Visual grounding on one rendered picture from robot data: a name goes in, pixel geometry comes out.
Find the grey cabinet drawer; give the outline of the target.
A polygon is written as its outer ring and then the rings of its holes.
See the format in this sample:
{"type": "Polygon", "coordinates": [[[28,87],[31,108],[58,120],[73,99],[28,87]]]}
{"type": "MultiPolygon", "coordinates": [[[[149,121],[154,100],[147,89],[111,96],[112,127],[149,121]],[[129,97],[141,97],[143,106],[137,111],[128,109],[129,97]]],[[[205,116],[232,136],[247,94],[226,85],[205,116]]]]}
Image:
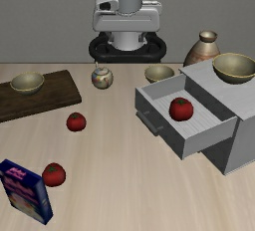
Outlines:
{"type": "Polygon", "coordinates": [[[180,159],[228,139],[237,122],[233,112],[184,74],[136,88],[135,108],[152,134],[160,135],[180,159]],[[189,120],[170,117],[169,106],[175,98],[192,103],[189,120]]]}

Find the grey cabinet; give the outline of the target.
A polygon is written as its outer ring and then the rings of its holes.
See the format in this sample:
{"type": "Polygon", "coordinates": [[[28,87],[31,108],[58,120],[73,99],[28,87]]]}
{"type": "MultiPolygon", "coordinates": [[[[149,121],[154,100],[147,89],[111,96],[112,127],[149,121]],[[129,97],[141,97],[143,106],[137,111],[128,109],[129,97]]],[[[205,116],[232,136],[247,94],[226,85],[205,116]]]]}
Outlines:
{"type": "Polygon", "coordinates": [[[241,85],[221,81],[212,61],[180,69],[187,76],[187,89],[220,119],[237,117],[233,134],[202,153],[227,175],[255,161],[255,79],[241,85]]]}

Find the red tomato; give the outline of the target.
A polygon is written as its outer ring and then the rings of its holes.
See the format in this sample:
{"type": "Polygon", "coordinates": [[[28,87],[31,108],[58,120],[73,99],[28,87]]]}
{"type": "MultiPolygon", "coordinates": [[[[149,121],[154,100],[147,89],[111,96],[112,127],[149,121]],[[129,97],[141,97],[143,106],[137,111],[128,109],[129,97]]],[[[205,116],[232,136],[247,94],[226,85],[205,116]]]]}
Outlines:
{"type": "Polygon", "coordinates": [[[45,167],[42,178],[47,186],[56,187],[65,182],[66,171],[60,164],[53,162],[45,167]]]}
{"type": "Polygon", "coordinates": [[[176,121],[189,120],[193,116],[193,105],[185,98],[175,98],[171,101],[168,112],[176,121]]]}
{"type": "Polygon", "coordinates": [[[66,121],[66,126],[70,131],[81,131],[86,125],[86,118],[80,113],[70,114],[66,121]]]}

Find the brown ceramic vase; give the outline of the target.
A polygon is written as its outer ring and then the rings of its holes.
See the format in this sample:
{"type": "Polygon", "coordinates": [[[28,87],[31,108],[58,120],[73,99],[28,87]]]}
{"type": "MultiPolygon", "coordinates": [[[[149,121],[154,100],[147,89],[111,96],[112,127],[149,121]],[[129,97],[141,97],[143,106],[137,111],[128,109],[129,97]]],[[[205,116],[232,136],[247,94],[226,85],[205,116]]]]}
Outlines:
{"type": "Polygon", "coordinates": [[[220,54],[216,44],[217,33],[211,30],[203,30],[199,33],[199,40],[189,50],[183,66],[190,66],[205,60],[212,59],[220,54]]]}

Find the dark brown wooden board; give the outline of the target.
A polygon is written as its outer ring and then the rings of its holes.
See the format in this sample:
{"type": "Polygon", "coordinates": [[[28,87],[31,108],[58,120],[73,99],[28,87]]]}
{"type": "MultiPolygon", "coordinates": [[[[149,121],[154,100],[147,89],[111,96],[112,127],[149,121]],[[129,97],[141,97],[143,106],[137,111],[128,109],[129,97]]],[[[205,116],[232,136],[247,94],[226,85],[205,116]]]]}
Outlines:
{"type": "Polygon", "coordinates": [[[9,82],[0,84],[0,122],[79,104],[82,97],[68,70],[45,74],[41,90],[32,96],[16,93],[9,82]]]}

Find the small beige bowl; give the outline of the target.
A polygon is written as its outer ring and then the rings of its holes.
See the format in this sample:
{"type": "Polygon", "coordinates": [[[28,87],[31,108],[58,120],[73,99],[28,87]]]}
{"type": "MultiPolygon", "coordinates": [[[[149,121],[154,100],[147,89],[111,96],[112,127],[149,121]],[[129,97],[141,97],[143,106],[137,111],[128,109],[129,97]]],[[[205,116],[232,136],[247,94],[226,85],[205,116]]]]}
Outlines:
{"type": "Polygon", "coordinates": [[[45,78],[37,72],[25,72],[16,76],[11,82],[10,87],[24,96],[31,96],[38,93],[43,87],[45,78]]]}
{"type": "Polygon", "coordinates": [[[150,83],[155,83],[174,76],[174,70],[166,65],[155,64],[144,70],[144,76],[150,83]]]}

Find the blue carton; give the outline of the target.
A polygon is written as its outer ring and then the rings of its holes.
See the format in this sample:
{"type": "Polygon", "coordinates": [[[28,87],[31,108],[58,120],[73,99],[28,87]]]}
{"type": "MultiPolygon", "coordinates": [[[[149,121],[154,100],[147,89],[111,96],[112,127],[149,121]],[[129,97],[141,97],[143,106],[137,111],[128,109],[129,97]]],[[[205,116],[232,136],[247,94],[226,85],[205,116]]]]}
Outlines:
{"type": "Polygon", "coordinates": [[[0,163],[0,180],[10,204],[46,225],[53,217],[42,177],[8,159],[0,163]]]}

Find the white patterned teapot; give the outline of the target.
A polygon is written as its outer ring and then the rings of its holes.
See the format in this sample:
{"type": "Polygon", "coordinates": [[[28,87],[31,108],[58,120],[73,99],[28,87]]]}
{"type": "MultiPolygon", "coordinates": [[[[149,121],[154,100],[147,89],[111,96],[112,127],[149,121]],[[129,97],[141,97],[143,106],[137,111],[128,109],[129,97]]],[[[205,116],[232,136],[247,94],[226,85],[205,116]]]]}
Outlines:
{"type": "Polygon", "coordinates": [[[100,67],[99,63],[96,63],[96,68],[91,75],[93,85],[100,90],[108,89],[113,81],[114,75],[113,72],[107,67],[100,67]]]}

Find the large beige bowl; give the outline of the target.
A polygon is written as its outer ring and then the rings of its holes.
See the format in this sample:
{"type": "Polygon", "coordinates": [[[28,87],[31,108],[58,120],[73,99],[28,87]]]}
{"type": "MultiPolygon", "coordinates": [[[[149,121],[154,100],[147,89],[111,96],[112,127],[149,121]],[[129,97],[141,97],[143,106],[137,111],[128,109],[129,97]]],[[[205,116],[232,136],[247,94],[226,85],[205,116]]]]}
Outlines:
{"type": "Polygon", "coordinates": [[[213,59],[212,67],[221,81],[231,85],[244,84],[255,77],[255,61],[241,54],[218,55],[213,59]]]}

